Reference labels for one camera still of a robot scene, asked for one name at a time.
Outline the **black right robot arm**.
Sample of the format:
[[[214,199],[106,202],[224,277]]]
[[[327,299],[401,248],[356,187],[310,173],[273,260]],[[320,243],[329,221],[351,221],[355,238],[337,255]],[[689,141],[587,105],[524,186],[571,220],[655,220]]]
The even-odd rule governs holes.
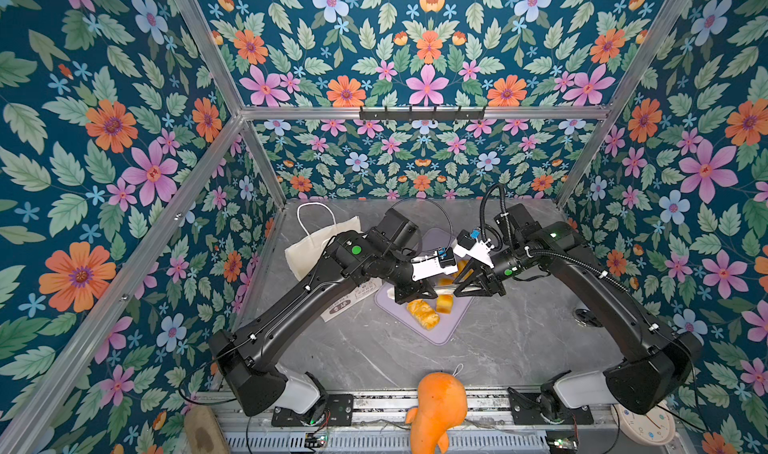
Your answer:
[[[481,206],[478,230],[457,238],[454,252],[468,263],[454,282],[454,296],[503,296],[506,280],[520,281],[522,273],[538,269],[577,296],[586,318],[604,328],[622,354],[614,367],[567,371],[542,384],[532,407],[546,421],[560,423],[571,410],[601,404],[646,414],[693,375],[702,349],[693,333],[677,334],[663,325],[598,266],[593,251],[568,223],[544,227],[525,206],[506,204],[503,185],[492,185],[484,196],[492,193],[498,193],[501,208],[496,225],[487,225]]]

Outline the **twisted glazed fake bread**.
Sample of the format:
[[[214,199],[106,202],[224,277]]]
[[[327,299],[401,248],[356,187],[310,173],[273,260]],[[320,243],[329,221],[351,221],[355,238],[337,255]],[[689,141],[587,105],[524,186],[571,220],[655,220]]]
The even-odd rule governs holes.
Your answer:
[[[418,325],[427,331],[434,329],[440,322],[439,314],[425,300],[418,299],[408,303],[407,311]]]

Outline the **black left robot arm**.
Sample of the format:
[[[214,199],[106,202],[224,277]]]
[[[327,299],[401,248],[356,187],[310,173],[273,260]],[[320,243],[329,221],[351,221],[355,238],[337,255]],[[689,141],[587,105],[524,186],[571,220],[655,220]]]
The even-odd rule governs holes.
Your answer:
[[[399,303],[434,291],[414,277],[409,248],[418,227],[395,209],[365,233],[344,231],[331,237],[298,284],[256,319],[233,333],[216,332],[209,348],[235,400],[248,417],[271,407],[289,409],[306,423],[318,421],[328,395],[309,372],[280,366],[286,349],[335,301],[378,278],[395,288]]]

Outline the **segmented loaf fake bread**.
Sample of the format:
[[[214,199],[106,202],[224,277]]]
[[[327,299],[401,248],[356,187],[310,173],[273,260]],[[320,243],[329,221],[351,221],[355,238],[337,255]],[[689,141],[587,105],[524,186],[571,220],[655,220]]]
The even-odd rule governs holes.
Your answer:
[[[454,296],[449,294],[439,295],[436,301],[435,310],[439,314],[449,315],[454,307]]]

